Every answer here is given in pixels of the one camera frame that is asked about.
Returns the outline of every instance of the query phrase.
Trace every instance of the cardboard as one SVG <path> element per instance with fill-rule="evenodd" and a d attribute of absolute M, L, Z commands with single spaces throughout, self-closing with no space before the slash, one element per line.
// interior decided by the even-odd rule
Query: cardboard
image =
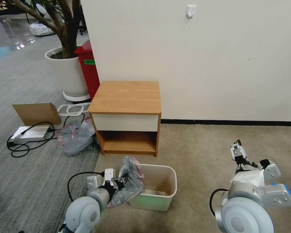
<path fill-rule="evenodd" d="M 42 121 L 49 121 L 54 125 L 61 123 L 57 109 L 52 103 L 12 106 L 26 126 L 32 126 Z"/>

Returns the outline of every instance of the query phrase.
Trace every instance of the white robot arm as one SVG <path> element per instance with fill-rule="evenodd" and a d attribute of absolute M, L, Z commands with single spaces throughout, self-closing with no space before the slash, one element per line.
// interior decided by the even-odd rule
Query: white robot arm
<path fill-rule="evenodd" d="M 291 192 L 284 184 L 265 185 L 265 180 L 281 175 L 276 164 L 261 160 L 258 165 L 247 160 L 240 140 L 231 145 L 236 174 L 229 190 L 217 189 L 210 196 L 210 210 L 215 215 L 221 232 L 273 233 L 274 227 L 265 208 L 291 206 Z M 214 212 L 212 198 L 217 191 L 222 194 L 221 205 Z"/>
<path fill-rule="evenodd" d="M 60 233 L 93 233 L 100 219 L 101 212 L 106 208 L 115 190 L 122 181 L 114 182 L 115 169 L 109 168 L 102 176 L 95 174 L 86 178 L 88 192 L 87 196 L 73 201 L 67 209 L 65 222 Z"/>

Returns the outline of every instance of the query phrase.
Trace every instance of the plastic bag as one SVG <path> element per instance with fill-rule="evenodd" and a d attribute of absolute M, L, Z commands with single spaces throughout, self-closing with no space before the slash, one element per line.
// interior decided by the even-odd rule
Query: plastic bag
<path fill-rule="evenodd" d="M 94 141 L 94 134 L 95 129 L 89 116 L 81 124 L 72 122 L 55 131 L 58 141 L 64 146 L 63 151 L 68 156 L 77 155 L 90 146 Z"/>
<path fill-rule="evenodd" d="M 121 178 L 124 179 L 124 188 L 116 190 L 108 203 L 109 208 L 128 202 L 145 190 L 144 175 L 137 159 L 128 156 L 123 158 L 118 179 Z"/>

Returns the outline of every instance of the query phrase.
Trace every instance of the wooden nightstand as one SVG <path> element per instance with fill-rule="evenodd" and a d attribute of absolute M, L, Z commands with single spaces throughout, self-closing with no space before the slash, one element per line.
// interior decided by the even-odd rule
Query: wooden nightstand
<path fill-rule="evenodd" d="M 103 155 L 157 157 L 161 122 L 158 82 L 104 81 L 88 112 Z"/>

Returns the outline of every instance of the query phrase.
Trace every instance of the wall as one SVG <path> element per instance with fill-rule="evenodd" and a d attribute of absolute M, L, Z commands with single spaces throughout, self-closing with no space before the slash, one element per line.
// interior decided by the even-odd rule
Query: wall
<path fill-rule="evenodd" d="M 81 2 L 100 80 L 160 81 L 162 118 L 291 121 L 291 0 Z"/>

